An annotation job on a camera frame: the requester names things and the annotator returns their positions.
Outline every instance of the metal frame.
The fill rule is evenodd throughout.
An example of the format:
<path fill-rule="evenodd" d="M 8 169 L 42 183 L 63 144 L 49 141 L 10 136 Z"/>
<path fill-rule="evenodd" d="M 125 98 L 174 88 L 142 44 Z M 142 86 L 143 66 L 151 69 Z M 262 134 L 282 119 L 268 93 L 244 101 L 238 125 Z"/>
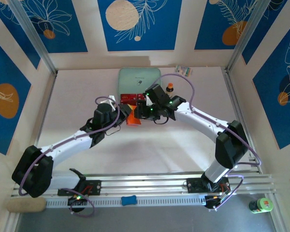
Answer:
<path fill-rule="evenodd" d="M 274 180 L 270 174 L 260 174 L 258 169 L 242 174 L 244 182 L 236 194 L 275 193 Z M 120 207 L 122 196 L 136 195 L 141 206 L 162 205 L 204 205 L 204 197 L 214 193 L 188 193 L 185 181 L 187 178 L 201 177 L 200 172 L 166 173 L 166 174 L 127 174 L 127 175 L 87 175 L 88 180 L 101 180 L 100 196 L 90 196 L 97 207 Z M 229 177 L 231 189 L 235 188 L 239 179 Z M 18 187 L 12 192 L 12 198 L 17 198 Z M 67 198 L 57 195 L 57 190 L 49 190 L 42 197 L 46 198 L 47 208 L 67 208 Z"/>
<path fill-rule="evenodd" d="M 247 45 L 251 35 L 253 34 L 256 26 L 258 25 L 264 11 L 266 10 L 269 2 L 271 0 L 260 0 L 256 6 L 256 10 L 253 11 L 247 27 L 244 29 L 242 36 L 236 45 L 233 55 L 226 68 L 222 68 L 225 83 L 232 101 L 235 115 L 237 119 L 242 123 L 244 130 L 247 134 L 247 139 L 249 144 L 255 149 L 253 145 L 252 138 L 249 134 L 247 126 L 245 124 L 245 119 L 242 114 L 240 104 L 237 100 L 236 93 L 230 79 L 229 72 L 232 70 L 237 59 L 240 57 L 242 51 Z M 10 9 L 15 15 L 16 19 L 20 23 L 24 32 L 30 39 L 31 43 L 37 50 L 40 57 L 45 62 L 46 66 L 52 74 L 56 76 L 57 70 L 50 59 L 50 56 L 41 41 L 41 38 L 34 29 L 29 17 L 27 16 L 25 10 L 21 6 L 18 0 L 7 0 Z M 41 128 L 44 123 L 44 118 L 46 115 L 49 100 L 52 96 L 52 90 L 55 84 L 55 80 L 52 83 L 52 88 L 48 96 L 48 101 L 46 103 L 46 110 L 42 110 L 42 122 L 40 126 L 39 134 L 36 138 L 36 143 L 41 134 Z M 250 154 L 250 161 L 255 161 L 254 157 Z M 275 196 L 276 188 L 274 179 L 270 174 L 262 174 L 262 169 L 260 167 L 253 167 L 251 171 L 247 172 L 232 172 L 237 174 L 242 174 L 244 176 L 244 183 L 238 189 L 236 194 L 257 194 L 264 193 L 266 197 L 270 198 L 275 205 L 277 204 L 277 198 Z M 127 175 L 87 175 L 87 179 L 99 179 L 102 181 L 101 195 L 90 197 L 95 203 L 96 207 L 119 207 L 121 196 L 131 196 L 137 195 L 139 200 L 142 201 L 144 206 L 159 206 L 159 205 L 199 205 L 203 204 L 204 196 L 209 196 L 211 193 L 202 194 L 188 194 L 187 188 L 184 182 L 187 178 L 201 177 L 202 173 L 168 173 L 168 174 L 127 174 Z M 230 186 L 233 189 L 239 180 L 236 178 L 230 178 Z M 12 198 L 18 197 L 18 185 L 15 186 L 12 192 Z M 47 207 L 68 207 L 63 202 L 67 201 L 67 197 L 57 196 L 57 191 L 50 190 L 47 191 L 43 197 L 47 200 Z M 163 200 L 169 199 L 171 202 L 161 202 Z M 275 207 L 271 212 L 273 222 L 278 231 L 284 232 L 286 230 L 286 225 L 284 224 L 283 217 L 280 214 L 279 207 Z M 19 214 L 7 215 L 7 224 L 4 231 L 12 230 L 15 228 L 18 221 Z"/>
<path fill-rule="evenodd" d="M 252 141 L 252 138 L 250 136 L 250 133 L 247 129 L 247 126 L 246 126 L 246 121 L 244 119 L 244 116 L 242 114 L 242 110 L 241 110 L 241 107 L 240 107 L 240 104 L 239 104 L 239 101 L 237 99 L 237 96 L 236 96 L 236 91 L 233 87 L 233 83 L 232 83 L 232 79 L 230 78 L 229 74 L 227 73 L 226 69 L 225 68 L 221 68 L 222 70 L 222 73 L 223 73 L 223 76 L 225 78 L 225 82 L 226 82 L 226 86 L 227 86 L 227 89 L 228 89 L 228 92 L 229 92 L 229 95 L 230 95 L 230 99 L 231 99 L 231 102 L 232 102 L 232 105 L 233 105 L 233 108 L 234 108 L 234 112 L 235 112 L 235 116 L 237 117 L 237 119 L 242 123 L 243 125 L 243 128 L 245 130 L 245 133 L 247 135 L 247 139 L 248 139 L 248 142 L 250 144 L 250 146 L 256 150 L 254 144 L 253 144 L 253 141 Z M 262 174 L 264 173 L 262 171 L 262 167 L 258 167 L 258 170 L 259 170 L 259 173 Z M 273 210 L 271 211 L 271 216 L 272 216 L 272 220 L 273 220 L 273 223 L 274 223 L 274 226 L 276 228 L 277 231 L 279 232 L 287 232 L 287 226 L 284 222 L 284 219 L 283 219 L 283 216 L 279 210 L 279 201 L 277 199 L 277 196 L 276 196 L 276 191 L 275 192 L 272 192 L 272 193 L 265 193 L 265 197 L 266 198 L 269 198 L 275 205 L 275 207 L 273 208 Z"/>
<path fill-rule="evenodd" d="M 57 74 L 54 76 L 54 78 L 49 78 L 48 80 L 48 83 L 47 83 L 47 86 L 50 86 L 50 90 L 47 92 L 47 96 L 45 95 L 44 98 L 47 98 L 47 101 L 46 101 L 46 104 L 45 106 L 41 105 L 41 111 L 39 112 L 39 118 L 41 118 L 41 121 L 38 123 L 38 127 L 39 127 L 39 131 L 37 133 L 37 136 L 34 140 L 34 145 L 37 146 L 38 145 L 38 142 L 39 142 L 39 138 L 41 136 L 41 133 L 42 133 L 42 128 L 43 128 L 43 125 L 44 125 L 44 121 L 45 121 L 45 117 L 46 117 L 46 112 L 47 112 L 47 109 L 48 109 L 48 106 L 49 106 L 49 102 L 50 102 L 50 99 L 52 97 L 52 94 L 53 94 L 53 90 L 54 90 L 54 86 L 55 86 L 55 82 L 56 82 L 56 77 L 57 77 Z"/>
<path fill-rule="evenodd" d="M 47 66 L 49 71 L 53 75 L 56 75 L 57 70 L 48 54 L 48 51 L 21 3 L 18 0 L 7 0 L 7 3 L 15 18 L 18 20 L 23 31 L 27 35 L 28 39 L 32 43 L 34 49 L 39 54 L 40 58 L 45 62 L 45 65 Z"/>
<path fill-rule="evenodd" d="M 259 24 L 266 8 L 269 6 L 271 0 L 259 0 L 256 4 L 256 8 L 251 13 L 251 16 L 247 22 L 246 27 L 244 28 L 243 33 L 241 34 L 234 50 L 233 54 L 228 62 L 228 65 L 226 67 L 227 72 L 230 72 L 238 60 L 238 58 L 241 56 L 243 50 L 245 49 L 248 41 L 250 40 L 253 32 L 255 31 L 257 25 Z"/>

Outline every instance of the orange object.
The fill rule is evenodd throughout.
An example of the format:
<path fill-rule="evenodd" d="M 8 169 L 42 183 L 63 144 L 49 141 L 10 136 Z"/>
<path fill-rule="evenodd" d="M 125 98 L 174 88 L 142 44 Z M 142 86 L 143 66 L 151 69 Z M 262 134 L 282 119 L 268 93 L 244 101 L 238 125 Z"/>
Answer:
<path fill-rule="evenodd" d="M 138 118 L 134 117 L 134 109 L 136 108 L 136 105 L 129 105 L 129 106 L 132 109 L 132 112 L 130 113 L 130 115 L 126 119 L 126 123 L 128 126 L 137 127 L 138 125 L 141 124 L 141 121 Z"/>
<path fill-rule="evenodd" d="M 236 45 L 246 24 L 246 21 L 240 21 L 229 26 L 222 35 L 222 42 L 227 46 Z"/>

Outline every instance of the orange block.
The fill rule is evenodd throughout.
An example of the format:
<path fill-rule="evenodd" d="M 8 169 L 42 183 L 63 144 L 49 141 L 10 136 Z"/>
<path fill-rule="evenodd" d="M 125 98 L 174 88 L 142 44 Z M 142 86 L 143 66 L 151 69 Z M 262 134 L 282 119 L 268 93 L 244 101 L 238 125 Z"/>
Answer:
<path fill-rule="evenodd" d="M 132 112 L 130 113 L 130 115 L 126 119 L 126 123 L 128 126 L 137 127 L 141 124 L 141 121 L 140 121 L 140 119 L 134 117 L 134 109 L 136 108 L 136 105 L 129 105 L 129 106 L 132 109 Z"/>

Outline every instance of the floor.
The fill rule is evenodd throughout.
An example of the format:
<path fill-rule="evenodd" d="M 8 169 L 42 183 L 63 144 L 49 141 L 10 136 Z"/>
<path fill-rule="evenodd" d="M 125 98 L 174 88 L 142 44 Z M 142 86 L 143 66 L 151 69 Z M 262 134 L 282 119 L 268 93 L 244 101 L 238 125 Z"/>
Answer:
<path fill-rule="evenodd" d="M 248 208 L 260 197 L 235 195 L 217 212 L 204 206 L 125 206 L 96 208 L 93 218 L 79 218 L 68 209 L 46 209 L 23 214 L 16 232 L 274 232 L 270 213 L 253 214 Z"/>

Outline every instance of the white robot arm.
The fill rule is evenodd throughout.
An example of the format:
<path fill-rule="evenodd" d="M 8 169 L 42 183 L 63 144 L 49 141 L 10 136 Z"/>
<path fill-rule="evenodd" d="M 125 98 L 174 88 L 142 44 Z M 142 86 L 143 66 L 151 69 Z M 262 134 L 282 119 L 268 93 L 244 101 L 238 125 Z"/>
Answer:
<path fill-rule="evenodd" d="M 238 139 L 218 127 L 218 124 L 230 128 L 246 141 L 242 125 L 237 121 L 228 123 L 192 108 L 194 111 L 211 118 L 216 124 L 210 122 L 193 113 L 189 103 L 183 98 L 175 96 L 170 99 L 159 85 L 154 85 L 148 89 L 145 95 L 147 101 L 140 101 L 134 110 L 136 118 L 155 121 L 163 116 L 182 121 L 190 124 L 216 143 L 216 159 L 196 182 L 193 189 L 194 192 L 215 191 L 223 175 L 232 169 L 247 152 L 247 148 Z M 94 117 L 90 118 L 72 136 L 40 149 L 35 146 L 28 147 L 19 161 L 12 179 L 18 184 L 21 184 L 21 181 L 25 179 L 23 189 L 32 197 L 38 197 L 48 189 L 68 188 L 78 192 L 83 191 L 88 184 L 81 173 L 74 169 L 58 172 L 53 171 L 53 168 L 67 158 L 98 144 L 104 138 L 106 128 L 115 122 L 118 113 L 118 120 L 113 127 L 123 123 L 131 113 L 131 109 L 128 105 L 118 105 L 117 108 L 114 108 L 111 102 L 100 103 L 94 112 Z M 29 166 L 44 152 L 45 155 L 37 162 L 37 165 L 30 170 L 28 175 L 25 175 Z"/>

